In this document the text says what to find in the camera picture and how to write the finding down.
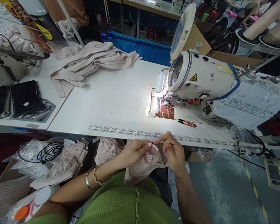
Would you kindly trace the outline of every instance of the woman's left hand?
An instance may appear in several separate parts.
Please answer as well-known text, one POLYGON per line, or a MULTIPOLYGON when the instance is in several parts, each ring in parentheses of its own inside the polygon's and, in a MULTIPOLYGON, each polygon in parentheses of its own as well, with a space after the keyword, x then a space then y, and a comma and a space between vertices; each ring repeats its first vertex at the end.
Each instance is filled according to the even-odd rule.
POLYGON ((134 139, 115 159, 121 169, 127 168, 138 162, 151 147, 151 141, 134 139))

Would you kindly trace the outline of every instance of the hand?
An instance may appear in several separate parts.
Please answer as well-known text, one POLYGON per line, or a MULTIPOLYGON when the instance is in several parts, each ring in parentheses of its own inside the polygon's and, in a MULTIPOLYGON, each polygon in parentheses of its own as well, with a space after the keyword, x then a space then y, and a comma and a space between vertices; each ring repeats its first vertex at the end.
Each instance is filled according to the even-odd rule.
POLYGON ((160 136, 154 144, 157 145, 163 142, 163 152, 167 153, 169 167, 174 171, 176 176, 183 175, 187 172, 184 158, 183 146, 173 137, 171 132, 160 136))
POLYGON ((134 139, 117 157, 120 169, 134 165, 152 147, 151 141, 134 139))

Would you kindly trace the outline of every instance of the bracelet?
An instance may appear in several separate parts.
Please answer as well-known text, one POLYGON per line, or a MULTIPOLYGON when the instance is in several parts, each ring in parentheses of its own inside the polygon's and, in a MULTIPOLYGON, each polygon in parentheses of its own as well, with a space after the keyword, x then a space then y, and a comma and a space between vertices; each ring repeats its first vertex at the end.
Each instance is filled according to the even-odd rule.
POLYGON ((89 182, 88 182, 88 175, 89 175, 89 172, 90 172, 92 169, 90 169, 90 170, 87 172, 87 174, 85 175, 85 177, 86 177, 86 179, 85 179, 86 186, 87 186, 89 189, 94 190, 94 191, 98 190, 103 184, 105 184, 105 183, 108 182, 108 181, 101 182, 101 181, 97 180, 95 173, 96 173, 96 169, 97 169, 98 167, 99 167, 99 166, 96 166, 96 167, 94 168, 94 172, 93 172, 92 176, 94 177, 94 182, 100 184, 99 187, 92 187, 92 186, 90 186, 90 184, 89 184, 89 182))

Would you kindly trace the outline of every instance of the yellow floor tape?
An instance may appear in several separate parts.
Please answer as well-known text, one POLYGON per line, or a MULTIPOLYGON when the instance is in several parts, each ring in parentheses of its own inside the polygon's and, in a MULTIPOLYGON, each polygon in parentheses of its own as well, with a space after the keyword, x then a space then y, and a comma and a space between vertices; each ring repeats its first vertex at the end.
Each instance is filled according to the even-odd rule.
POLYGON ((258 196, 258 192, 257 192, 257 190, 256 190, 256 187, 255 187, 254 183, 252 182, 250 173, 249 173, 249 171, 248 171, 248 169, 247 169, 247 167, 246 167, 246 165, 245 165, 243 159, 240 158, 240 160, 242 161, 242 164, 243 164, 243 166, 244 166, 244 168, 245 168, 245 170, 246 170, 247 176, 248 176, 248 178, 249 178, 249 180, 250 180, 250 183, 252 184, 252 187, 253 187, 253 189, 254 189, 254 193, 255 193, 255 195, 256 195, 256 197, 257 197, 259 203, 260 203, 260 206, 262 207, 262 211, 264 212, 264 216, 265 216, 265 218, 266 218, 268 224, 270 224, 270 221, 269 221, 269 219, 268 219, 268 214, 267 214, 266 210, 264 209, 264 205, 262 204, 262 202, 261 202, 261 200, 260 200, 260 198, 259 198, 259 196, 258 196))

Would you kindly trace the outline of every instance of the thread snips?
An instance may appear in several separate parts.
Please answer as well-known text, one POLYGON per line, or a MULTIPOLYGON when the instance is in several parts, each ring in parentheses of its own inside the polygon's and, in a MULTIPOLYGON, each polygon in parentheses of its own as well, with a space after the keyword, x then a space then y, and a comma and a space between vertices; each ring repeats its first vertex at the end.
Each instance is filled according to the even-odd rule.
POLYGON ((194 123, 188 122, 188 121, 185 121, 185 120, 182 120, 182 119, 178 119, 177 122, 179 122, 181 124, 184 124, 184 125, 187 125, 187 126, 190 126, 190 127, 193 127, 193 128, 197 127, 197 125, 195 125, 194 123))

